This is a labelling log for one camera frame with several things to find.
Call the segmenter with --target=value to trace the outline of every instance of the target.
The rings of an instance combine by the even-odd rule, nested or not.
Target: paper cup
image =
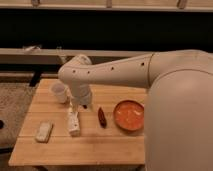
[[[57,98],[59,103],[65,103],[68,99],[66,87],[60,82],[51,85],[50,91]]]

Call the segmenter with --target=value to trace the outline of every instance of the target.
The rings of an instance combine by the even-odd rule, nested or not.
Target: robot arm
[[[91,102],[89,84],[120,85],[149,88],[153,81],[172,63],[197,51],[150,53],[128,59],[91,65],[85,55],[77,55],[59,70],[59,79],[70,88],[73,99],[80,105]]]
[[[91,65],[78,55],[59,79],[81,105],[91,102],[90,83],[144,87],[147,171],[213,168],[213,56],[197,50],[151,53]]]

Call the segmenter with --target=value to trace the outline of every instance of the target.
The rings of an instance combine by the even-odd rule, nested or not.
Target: orange food
[[[135,131],[143,128],[144,107],[131,100],[121,101],[114,109],[115,122],[123,129]]]

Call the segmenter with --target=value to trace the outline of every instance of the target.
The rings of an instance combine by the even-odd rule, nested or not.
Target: sausage
[[[104,116],[104,111],[101,107],[98,109],[98,119],[99,119],[99,123],[100,123],[101,127],[106,128],[107,121]]]

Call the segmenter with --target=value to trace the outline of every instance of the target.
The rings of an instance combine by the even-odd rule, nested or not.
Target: dark background
[[[213,13],[0,10],[0,48],[213,51]]]

